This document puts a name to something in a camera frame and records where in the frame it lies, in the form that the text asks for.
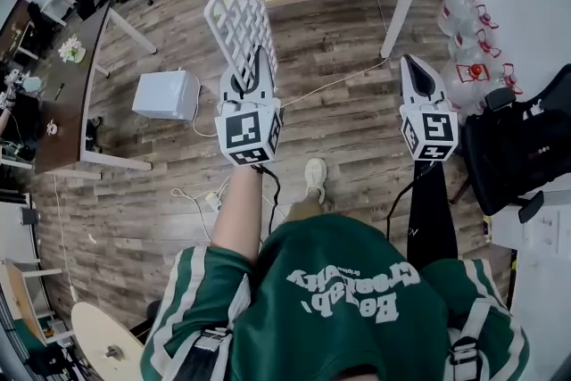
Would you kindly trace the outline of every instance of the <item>green jersey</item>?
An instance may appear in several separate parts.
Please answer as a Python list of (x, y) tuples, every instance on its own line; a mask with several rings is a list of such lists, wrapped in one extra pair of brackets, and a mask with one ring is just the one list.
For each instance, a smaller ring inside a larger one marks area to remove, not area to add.
[[(483, 314), (471, 312), (475, 302)], [(441, 260), (417, 272), (381, 232), (338, 215), (284, 224), (255, 266), (221, 248), (180, 253), (143, 379), (178, 381), (204, 329), (221, 327), (228, 356), (211, 379), (329, 381), (366, 365), (383, 381), (442, 381), (452, 343), (474, 328), (492, 380), (518, 379), (529, 355), (486, 261)]]

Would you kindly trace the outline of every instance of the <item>flower vase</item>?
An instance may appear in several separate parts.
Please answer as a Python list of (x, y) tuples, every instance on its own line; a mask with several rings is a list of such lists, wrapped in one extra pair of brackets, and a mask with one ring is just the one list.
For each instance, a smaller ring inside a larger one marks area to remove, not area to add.
[(86, 48), (80, 46), (72, 62), (80, 63), (81, 61), (83, 61), (83, 58), (86, 57), (86, 52), (87, 52)]

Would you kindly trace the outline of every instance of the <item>plastic water jug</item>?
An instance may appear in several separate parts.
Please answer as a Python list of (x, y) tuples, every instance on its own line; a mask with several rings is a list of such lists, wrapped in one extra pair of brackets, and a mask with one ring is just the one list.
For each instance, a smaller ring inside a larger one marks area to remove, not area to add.
[(437, 18), (440, 30), (448, 37), (452, 37), (463, 20), (475, 15), (473, 7), (476, 5), (476, 1), (443, 0)]
[(488, 69), (500, 65), (498, 57), (501, 54), (499, 48), (495, 48), (485, 32), (480, 29), (476, 32), (477, 42), (474, 46), (468, 49), (459, 49), (452, 58), (453, 61), (464, 64), (472, 65), (473, 63), (485, 64)]
[(473, 95), (476, 101), (476, 113), (482, 114), (485, 108), (484, 98), (501, 87), (509, 87), (515, 95), (523, 94), (522, 90), (517, 86), (517, 77), (512, 63), (504, 63), (501, 69), (496, 68), (496, 70), (490, 73), (489, 80), (484, 80), (482, 84), (474, 85)]
[(456, 33), (448, 42), (448, 51), (450, 56), (454, 56), (460, 49), (469, 49), (475, 46), (479, 41), (478, 32), (483, 30), (487, 42), (490, 45), (495, 44), (494, 31), (499, 26), (492, 21), (492, 17), (485, 10), (485, 5), (480, 4), (474, 7), (473, 16), (463, 20)]
[(476, 87), (490, 80), (490, 71), (483, 63), (464, 65), (450, 60), (440, 75), (446, 86), (451, 108), (458, 113), (465, 112), (477, 102), (483, 89), (477, 91)]

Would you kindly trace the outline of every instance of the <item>wooden floor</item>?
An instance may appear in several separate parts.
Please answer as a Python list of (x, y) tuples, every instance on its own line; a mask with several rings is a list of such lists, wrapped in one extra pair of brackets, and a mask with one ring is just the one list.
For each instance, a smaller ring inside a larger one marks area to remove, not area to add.
[[(379, 0), (387, 23), (396, 0)], [(328, 166), (330, 211), (356, 216), (385, 230), (384, 218), (398, 192), (412, 178), (412, 161), (399, 131), (399, 58), (411, 53), (440, 70), (446, 37), (435, 16), (442, 0), (414, 0), (388, 63), (287, 107), (285, 129), (271, 168), (282, 183), (279, 209), (287, 212), (304, 193), (303, 168), (313, 156)], [(197, 209), (170, 194), (216, 190), (231, 171), (216, 138), (197, 136), (185, 122), (149, 120), (131, 111), (141, 73), (183, 68), (204, 84), (197, 128), (213, 133), (218, 80), (225, 68), (203, 18), (207, 0), (145, 0), (118, 6), (120, 14), (158, 47), (147, 55), (122, 31), (109, 27), (90, 114), (103, 116), (101, 143), (110, 153), (153, 163), (150, 172), (92, 167), (102, 181), (58, 178), (71, 279), (80, 300), (97, 304), (128, 326), (161, 297), (175, 254), (206, 244)], [(385, 35), (377, 0), (323, 0), (269, 12), (277, 47), (278, 96), (287, 103), (326, 83), (379, 63)], [(49, 62), (43, 63), (42, 76)], [(465, 177), (462, 160), (446, 162), (449, 193)], [(64, 267), (54, 178), (30, 180), (41, 223), (37, 230), (45, 268)], [(267, 180), (264, 193), (274, 193)], [(215, 216), (203, 199), (208, 227)], [(410, 195), (393, 217), (392, 242), (405, 252)], [(264, 203), (265, 219), (269, 204)], [(486, 243), (481, 212), (471, 191), (453, 209), (459, 250), (467, 258), (487, 257), (500, 290), (507, 291), (509, 252)], [(277, 222), (282, 219), (278, 213)], [(57, 311), (69, 317), (67, 277), (50, 277), (48, 292)]]

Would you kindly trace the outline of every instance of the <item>red label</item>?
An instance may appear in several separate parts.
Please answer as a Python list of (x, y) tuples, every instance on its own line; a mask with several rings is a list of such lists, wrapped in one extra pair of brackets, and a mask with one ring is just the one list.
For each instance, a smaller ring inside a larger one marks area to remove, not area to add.
[(460, 35), (460, 33), (456, 34), (454, 36), (454, 43), (456, 43), (456, 46), (458, 48), (462, 47), (462, 42), (463, 42), (463, 40), (462, 40), (462, 36)]

